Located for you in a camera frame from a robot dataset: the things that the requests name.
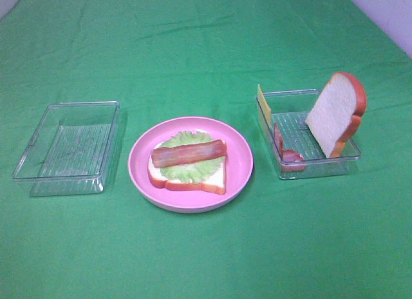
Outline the green lettuce leaf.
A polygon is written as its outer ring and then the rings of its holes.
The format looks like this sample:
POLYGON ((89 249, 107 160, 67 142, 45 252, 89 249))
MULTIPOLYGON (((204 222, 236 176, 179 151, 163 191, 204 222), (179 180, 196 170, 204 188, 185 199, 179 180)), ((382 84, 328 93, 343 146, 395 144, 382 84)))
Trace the green lettuce leaf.
MULTIPOLYGON (((205 132, 179 131, 175 136, 163 142, 161 147, 172 148, 175 146, 211 142, 212 137, 205 132)), ((160 173, 169 180, 179 180, 183 183, 199 184, 206 182, 217 174, 224 165, 225 157, 204 160, 192 164, 182 164, 160 168, 160 173)))

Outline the bacon strip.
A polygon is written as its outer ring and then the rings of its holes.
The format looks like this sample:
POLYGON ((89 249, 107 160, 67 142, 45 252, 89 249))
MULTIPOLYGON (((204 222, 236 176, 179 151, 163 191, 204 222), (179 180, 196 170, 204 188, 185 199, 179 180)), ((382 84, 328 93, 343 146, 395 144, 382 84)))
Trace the bacon strip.
POLYGON ((163 168, 225 156, 227 145, 222 140, 187 144, 172 148, 161 147, 152 151, 151 158, 155 167, 163 168))
POLYGON ((303 156, 292 149, 284 149, 283 147, 283 136, 279 129, 277 123, 274 123, 274 143, 279 152, 281 171, 283 172, 293 172, 293 171, 303 171, 305 170, 305 165, 291 165, 283 164, 283 162, 301 162, 304 160, 303 156))

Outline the bread slice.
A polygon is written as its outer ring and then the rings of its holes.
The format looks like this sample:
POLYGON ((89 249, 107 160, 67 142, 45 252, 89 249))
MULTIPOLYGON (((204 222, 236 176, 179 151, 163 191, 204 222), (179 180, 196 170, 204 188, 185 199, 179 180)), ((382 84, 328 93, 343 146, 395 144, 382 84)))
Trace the bread slice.
POLYGON ((346 143, 358 130, 366 111, 367 96, 361 82, 347 72, 332 75, 305 123, 325 157, 340 157, 346 143))
MULTIPOLYGON (((157 145, 153 149, 161 148, 161 144, 157 145)), ((164 177, 160 173, 160 168, 154 166, 151 158, 151 154, 149 156, 149 162, 147 166, 147 172, 149 175, 149 181, 152 185, 156 188, 164 188, 171 191, 205 191, 209 193, 215 193, 222 195, 226 192, 226 157, 224 160, 224 165, 221 170, 218 171, 217 174, 213 175, 209 180, 206 182, 201 182, 199 184, 193 183, 183 183, 179 180, 169 180, 168 178, 164 177)))

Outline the yellow cheese slice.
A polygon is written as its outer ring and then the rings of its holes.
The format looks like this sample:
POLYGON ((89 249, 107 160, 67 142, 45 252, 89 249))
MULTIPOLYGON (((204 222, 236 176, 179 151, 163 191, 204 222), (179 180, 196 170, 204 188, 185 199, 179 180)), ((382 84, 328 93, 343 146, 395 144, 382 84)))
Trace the yellow cheese slice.
POLYGON ((257 104, 259 106, 259 125, 267 137, 272 137, 271 130, 271 108, 265 99, 262 87, 260 84, 257 85, 257 104))

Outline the pink round plate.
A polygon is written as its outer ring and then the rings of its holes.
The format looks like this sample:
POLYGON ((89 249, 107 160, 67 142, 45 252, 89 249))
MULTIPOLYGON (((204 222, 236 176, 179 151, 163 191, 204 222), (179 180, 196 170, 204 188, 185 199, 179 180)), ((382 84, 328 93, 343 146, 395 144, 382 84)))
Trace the pink round plate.
POLYGON ((145 132, 127 165, 134 185, 151 203, 201 213, 224 206, 242 191, 254 159, 245 138, 224 122, 178 117, 145 132))

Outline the right clear plastic tray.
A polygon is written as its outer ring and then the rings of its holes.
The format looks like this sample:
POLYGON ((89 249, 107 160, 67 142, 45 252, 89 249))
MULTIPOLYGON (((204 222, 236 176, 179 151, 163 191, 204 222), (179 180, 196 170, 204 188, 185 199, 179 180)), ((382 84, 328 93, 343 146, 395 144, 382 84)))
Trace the right clear plastic tray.
POLYGON ((330 177, 349 175, 357 171, 357 160, 361 152, 354 141, 349 140, 340 157, 326 158, 323 151, 305 123, 309 110, 312 109, 320 92, 316 89, 263 92, 271 108, 272 137, 266 138, 266 145, 271 154, 271 161, 279 178, 292 180, 300 178, 330 177), (301 162, 283 162, 283 164, 305 165, 303 171, 283 172, 279 152, 274 143, 274 123, 277 123, 283 136, 284 149, 292 149, 304 158, 301 162))

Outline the clear plastic tray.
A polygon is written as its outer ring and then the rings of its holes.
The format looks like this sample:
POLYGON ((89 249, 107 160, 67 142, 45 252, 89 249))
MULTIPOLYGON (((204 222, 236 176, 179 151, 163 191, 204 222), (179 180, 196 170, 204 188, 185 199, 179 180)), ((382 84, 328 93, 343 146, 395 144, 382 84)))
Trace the clear plastic tray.
POLYGON ((49 105, 12 178, 31 197, 97 194, 108 185, 118 146, 117 101, 49 105))
POLYGON ((271 154, 271 161, 279 178, 292 180, 300 178, 330 177, 349 175, 357 171, 357 160, 361 152, 354 141, 349 140, 340 157, 326 158, 323 151, 305 123, 309 110, 312 109, 320 92, 316 89, 263 92, 271 108, 272 137, 266 138, 266 145, 271 154), (274 143, 274 123, 277 123, 283 136, 284 149, 292 149, 304 158, 301 162, 283 162, 283 164, 305 165, 303 171, 283 172, 279 152, 274 143))

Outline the green tablecloth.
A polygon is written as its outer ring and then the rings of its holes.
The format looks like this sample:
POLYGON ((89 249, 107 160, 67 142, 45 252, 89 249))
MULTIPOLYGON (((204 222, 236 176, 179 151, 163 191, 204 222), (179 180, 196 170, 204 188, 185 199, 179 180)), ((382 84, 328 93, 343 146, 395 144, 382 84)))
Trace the green tablecloth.
POLYGON ((411 59, 350 0, 20 0, 1 20, 2 298, 410 298, 411 59), (347 71, 368 105, 355 173, 280 180, 254 95, 347 71), (12 172, 49 104, 119 101, 114 183, 32 198, 12 172), (179 116, 244 135, 254 173, 204 214, 149 203, 127 171, 179 116))

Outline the left clear plastic tray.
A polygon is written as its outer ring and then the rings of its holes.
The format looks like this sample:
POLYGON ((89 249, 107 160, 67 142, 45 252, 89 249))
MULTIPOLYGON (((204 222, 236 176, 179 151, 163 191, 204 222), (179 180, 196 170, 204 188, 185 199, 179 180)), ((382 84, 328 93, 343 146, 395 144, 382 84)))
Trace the left clear plastic tray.
POLYGON ((117 101, 49 105, 12 178, 31 197, 97 194, 108 185, 118 146, 117 101))

